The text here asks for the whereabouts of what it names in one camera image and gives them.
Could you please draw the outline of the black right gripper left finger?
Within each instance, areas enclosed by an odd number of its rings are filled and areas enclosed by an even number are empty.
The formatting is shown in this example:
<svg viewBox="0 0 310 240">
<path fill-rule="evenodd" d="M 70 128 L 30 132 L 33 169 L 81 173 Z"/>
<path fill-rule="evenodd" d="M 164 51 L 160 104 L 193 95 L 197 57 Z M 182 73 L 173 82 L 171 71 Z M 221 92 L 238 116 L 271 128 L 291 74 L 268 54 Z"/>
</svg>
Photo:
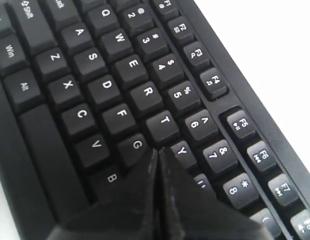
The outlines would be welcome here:
<svg viewBox="0 0 310 240">
<path fill-rule="evenodd" d="M 49 240 L 154 240 L 158 150 L 148 149 L 123 182 L 55 226 Z"/>
</svg>

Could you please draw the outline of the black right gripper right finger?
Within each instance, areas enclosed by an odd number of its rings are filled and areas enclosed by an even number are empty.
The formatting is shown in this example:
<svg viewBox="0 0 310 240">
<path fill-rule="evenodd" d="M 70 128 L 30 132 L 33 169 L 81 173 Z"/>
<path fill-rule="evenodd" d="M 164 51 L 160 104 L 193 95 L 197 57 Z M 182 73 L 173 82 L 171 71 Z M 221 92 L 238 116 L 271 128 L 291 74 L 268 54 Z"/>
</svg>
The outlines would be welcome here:
<svg viewBox="0 0 310 240">
<path fill-rule="evenodd" d="M 267 227 L 201 189 L 163 147 L 158 152 L 158 200 L 164 240 L 271 240 Z"/>
</svg>

